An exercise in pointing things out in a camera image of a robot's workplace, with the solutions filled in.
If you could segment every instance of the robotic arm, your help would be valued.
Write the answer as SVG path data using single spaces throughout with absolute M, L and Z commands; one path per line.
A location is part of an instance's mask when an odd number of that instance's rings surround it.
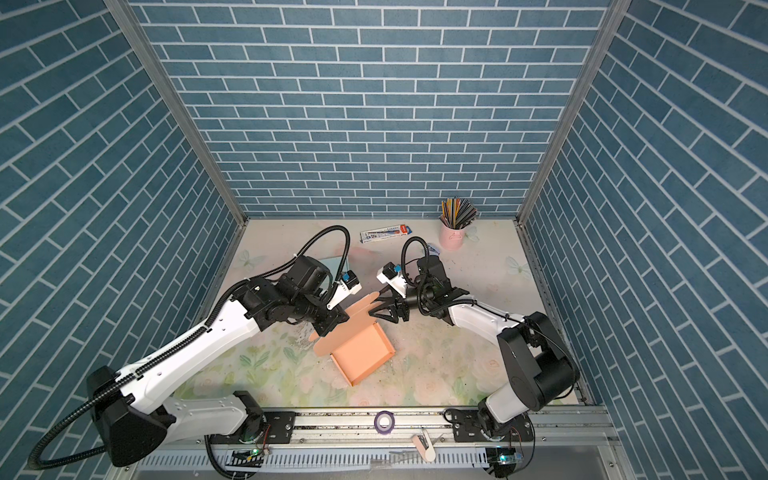
M 346 238 L 335 277 L 321 262 L 304 255 L 334 230 Z M 117 372 L 108 366 L 94 371 L 86 378 L 90 399 L 43 436 L 29 456 L 29 467 L 55 468 L 104 452 L 114 465 L 126 466 L 162 443 L 191 436 L 239 432 L 248 441 L 264 435 L 263 412 L 247 392 L 197 401 L 177 401 L 170 395 L 221 353 L 275 322 L 308 321 L 325 336 L 347 321 L 339 303 L 362 288 L 354 272 L 343 271 L 348 252 L 349 231 L 328 227 L 289 262 L 232 285 L 205 322 L 173 342 Z M 268 279 L 285 270 L 277 280 Z M 323 289 L 327 280 L 329 286 Z M 45 447 L 89 410 L 104 445 L 64 458 L 41 459 Z
M 415 280 L 405 272 L 406 251 L 413 242 L 424 248 L 424 256 L 416 261 L 419 275 Z M 381 296 L 384 304 L 371 310 L 371 315 L 397 323 L 401 317 L 408 321 L 409 310 L 418 308 L 423 315 L 477 333 L 502 352 L 509 382 L 478 404 L 477 420 L 486 436 L 503 437 L 516 416 L 541 410 L 578 381 L 579 371 L 545 314 L 504 312 L 452 286 L 439 257 L 429 254 L 420 237 L 406 241 L 400 260 L 399 265 L 390 262 L 378 272 L 377 278 L 387 284 L 382 294 L 389 291 L 392 295 Z M 541 352 L 534 355 L 529 346 L 539 347 Z
M 320 237 L 334 230 L 346 237 L 335 277 L 321 262 L 304 255 Z M 406 250 L 414 241 L 425 251 L 417 261 L 419 276 L 415 281 L 405 275 L 404 268 Z M 173 342 L 118 371 L 107 366 L 94 371 L 86 380 L 90 399 L 43 436 L 29 456 L 29 468 L 55 468 L 104 452 L 114 465 L 126 466 L 165 442 L 205 435 L 213 467 L 230 477 L 232 472 L 223 470 L 213 459 L 209 435 L 236 433 L 246 443 L 262 438 L 266 419 L 256 401 L 247 392 L 195 401 L 176 400 L 170 395 L 221 353 L 275 322 L 308 321 L 325 336 L 347 321 L 349 317 L 339 303 L 361 290 L 355 274 L 343 272 L 348 251 L 347 229 L 328 227 L 289 262 L 232 285 L 203 323 Z M 276 280 L 268 278 L 281 272 Z M 509 383 L 478 406 L 479 424 L 489 438 L 504 436 L 514 417 L 529 409 L 539 410 L 578 379 L 574 363 L 545 315 L 502 312 L 453 287 L 442 262 L 429 255 L 423 239 L 409 238 L 400 264 L 388 263 L 378 278 L 387 283 L 383 291 L 392 295 L 380 297 L 384 303 L 371 310 L 371 315 L 397 323 L 400 317 L 407 321 L 409 310 L 418 308 L 424 315 L 470 329 L 499 346 Z M 323 289 L 327 280 L 331 280 L 329 286 Z M 541 347 L 541 353 L 533 356 L 528 345 Z M 41 459 L 45 448 L 88 411 L 104 445 L 64 458 Z

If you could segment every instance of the purple tape roll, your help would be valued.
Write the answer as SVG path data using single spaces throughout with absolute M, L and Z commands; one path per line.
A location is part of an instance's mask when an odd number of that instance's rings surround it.
M 377 413 L 376 417 L 373 419 L 373 426 L 381 435 L 387 435 L 395 428 L 395 416 L 392 412 L 382 410 Z

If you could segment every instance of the white table surface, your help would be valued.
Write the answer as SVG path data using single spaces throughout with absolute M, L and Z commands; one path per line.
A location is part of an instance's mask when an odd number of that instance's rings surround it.
M 461 249 L 444 251 L 438 243 L 439 220 L 251 220 L 240 241 L 219 294 L 232 283 L 285 263 L 315 233 L 333 224 L 349 229 L 349 266 L 362 284 L 351 303 L 378 291 L 376 271 L 398 263 L 405 237 L 362 244 L 359 232 L 398 223 L 441 251 L 452 285 L 481 301 L 513 313 L 544 312 L 515 226 L 510 220 L 477 220 Z M 337 257 L 343 235 L 332 232 L 310 248 L 317 259 Z M 423 255 L 413 243 L 407 260 Z M 409 274 L 415 264 L 409 266 Z M 313 331 L 305 323 L 276 323 L 214 360 L 177 391 L 185 399 L 251 392 L 264 407 L 319 406 L 457 406 L 474 405 L 506 381 L 497 346 L 439 319 L 411 312 L 407 323 L 380 321 L 396 354 L 360 385 L 347 386 L 330 357 L 318 358 L 308 341 Z M 571 394 L 557 403 L 572 404 Z

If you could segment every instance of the blue-tiled wall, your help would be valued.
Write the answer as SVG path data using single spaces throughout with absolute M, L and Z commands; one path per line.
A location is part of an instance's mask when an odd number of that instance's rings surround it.
M 191 3 L 131 2 L 251 217 L 512 217 L 608 0 Z
M 529 228 L 645 478 L 768 478 L 768 4 L 634 0 Z
M 188 328 L 233 229 L 101 0 L 0 0 L 0 478 L 89 372 Z M 45 457 L 100 443 L 87 425 Z

